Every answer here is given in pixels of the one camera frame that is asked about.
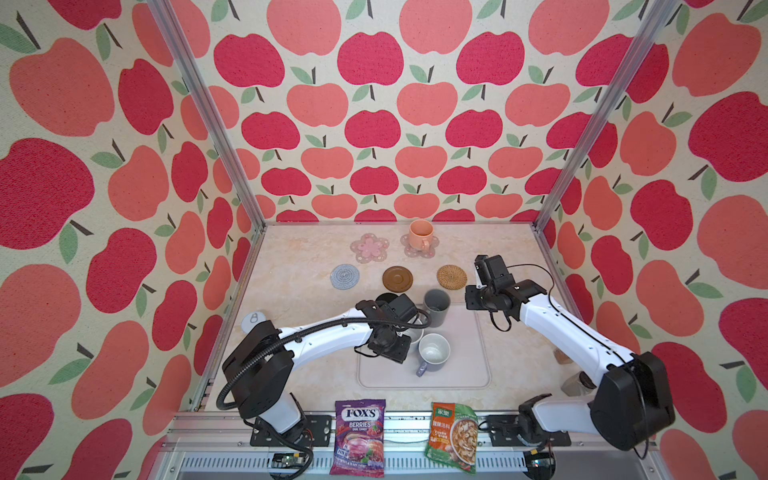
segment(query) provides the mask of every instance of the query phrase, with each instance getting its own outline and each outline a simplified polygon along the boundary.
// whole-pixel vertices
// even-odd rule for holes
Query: soup seasoning packet
[[[384,476],[385,400],[336,402],[331,475]]]
[[[432,404],[432,428],[424,455],[434,462],[475,474],[478,416],[460,403]]]

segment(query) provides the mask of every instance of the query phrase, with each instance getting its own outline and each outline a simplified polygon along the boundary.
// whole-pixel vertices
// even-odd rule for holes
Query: woven rattan coaster
[[[460,266],[443,265],[437,271],[437,281],[443,288],[459,290],[467,284],[467,273]]]

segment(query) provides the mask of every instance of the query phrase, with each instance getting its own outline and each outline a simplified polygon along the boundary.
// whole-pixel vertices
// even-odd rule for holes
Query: wall
[[[146,478],[250,222],[146,3],[3,2],[0,22],[0,478]]]
[[[677,480],[768,478],[767,5],[682,4],[661,89],[614,111],[616,154],[553,216],[584,320],[667,365]]]
[[[194,1],[210,18],[200,70],[240,102],[224,122],[271,221],[533,220],[645,10]],[[595,154],[616,143],[609,127]]]

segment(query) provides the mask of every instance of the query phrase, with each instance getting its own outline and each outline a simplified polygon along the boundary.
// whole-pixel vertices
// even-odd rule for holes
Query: gray mug
[[[424,372],[436,372],[445,365],[451,355],[451,345],[444,336],[438,333],[427,333],[419,342],[419,356],[422,364],[416,370],[416,376],[424,375]]]
[[[444,290],[432,289],[424,294],[424,310],[429,312],[432,322],[430,327],[441,326],[448,315],[448,307],[451,306],[451,297]]]

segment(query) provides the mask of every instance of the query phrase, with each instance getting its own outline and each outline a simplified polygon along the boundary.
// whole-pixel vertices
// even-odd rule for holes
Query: pink flower coaster
[[[437,247],[440,244],[440,239],[438,237],[432,237],[432,244],[429,245],[429,250],[422,252],[421,250],[417,250],[413,247],[411,247],[411,244],[408,243],[408,234],[406,233],[402,237],[400,237],[400,243],[406,246],[406,257],[416,258],[416,257],[422,257],[422,258],[432,258],[435,256],[435,247]]]
[[[349,249],[355,253],[358,263],[382,262],[386,259],[386,249],[389,248],[389,240],[377,238],[373,233],[366,233],[360,240],[355,240],[349,245]]]

